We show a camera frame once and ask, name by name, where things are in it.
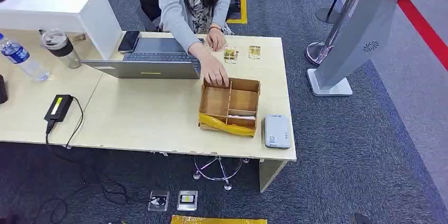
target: plastic water bottle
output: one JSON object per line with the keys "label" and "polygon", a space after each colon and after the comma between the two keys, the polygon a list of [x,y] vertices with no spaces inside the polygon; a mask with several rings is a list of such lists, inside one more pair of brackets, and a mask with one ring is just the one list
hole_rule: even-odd
{"label": "plastic water bottle", "polygon": [[20,44],[11,41],[0,33],[0,49],[2,54],[6,56],[12,63],[17,64],[22,70],[35,81],[43,81],[48,78],[50,73],[34,59]]}

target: blue carpet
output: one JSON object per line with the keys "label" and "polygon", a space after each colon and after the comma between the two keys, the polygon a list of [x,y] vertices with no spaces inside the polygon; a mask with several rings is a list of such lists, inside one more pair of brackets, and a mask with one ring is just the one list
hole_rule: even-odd
{"label": "blue carpet", "polygon": [[[303,51],[329,32],[314,12],[331,2],[248,0],[249,23],[231,25],[239,35],[283,41],[297,162],[289,163],[265,193],[258,192],[255,161],[243,165],[231,180],[233,189],[225,191],[222,183],[192,179],[192,156],[76,149],[75,155],[87,151],[86,159],[95,160],[99,170],[137,193],[136,198],[157,189],[170,190],[172,196],[168,212],[156,213],[142,203],[110,203],[92,186],[67,200],[63,223],[169,223],[172,214],[350,223],[354,212],[367,214],[374,223],[447,223],[440,196],[370,62],[348,77],[352,97],[311,94],[305,75],[311,65]],[[111,0],[114,12],[127,3]],[[119,15],[123,29],[138,25],[133,16]],[[30,223],[46,199],[67,196],[81,186],[76,166],[55,160],[44,146],[1,146],[0,214],[14,211],[22,216],[20,223]],[[196,212],[176,211],[179,189],[199,190]],[[49,214],[37,223],[48,223]]]}

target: laptop keyboard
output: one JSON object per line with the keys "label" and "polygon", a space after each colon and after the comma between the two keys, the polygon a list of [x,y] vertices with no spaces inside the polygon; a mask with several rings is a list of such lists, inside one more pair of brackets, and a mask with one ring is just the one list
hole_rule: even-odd
{"label": "laptop keyboard", "polygon": [[161,62],[192,62],[196,72],[201,73],[201,63],[193,56],[180,52],[133,52],[126,53],[124,61],[161,61]]}

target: woman's hand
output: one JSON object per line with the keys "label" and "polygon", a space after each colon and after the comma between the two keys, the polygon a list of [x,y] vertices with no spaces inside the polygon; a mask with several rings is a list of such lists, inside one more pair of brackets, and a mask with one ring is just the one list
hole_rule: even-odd
{"label": "woman's hand", "polygon": [[201,62],[201,73],[205,80],[214,85],[229,86],[229,77],[222,63],[199,42],[192,44],[188,51]]}
{"label": "woman's hand", "polygon": [[207,42],[209,46],[213,48],[213,51],[221,50],[221,48],[226,44],[226,38],[221,31],[221,27],[216,24],[212,24],[207,35]]}

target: gray laptop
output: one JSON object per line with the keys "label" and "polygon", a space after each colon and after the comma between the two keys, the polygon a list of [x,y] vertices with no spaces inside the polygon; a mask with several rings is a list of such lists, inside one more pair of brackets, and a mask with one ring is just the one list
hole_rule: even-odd
{"label": "gray laptop", "polygon": [[200,63],[173,38],[140,38],[123,61],[82,60],[116,78],[199,79]]}

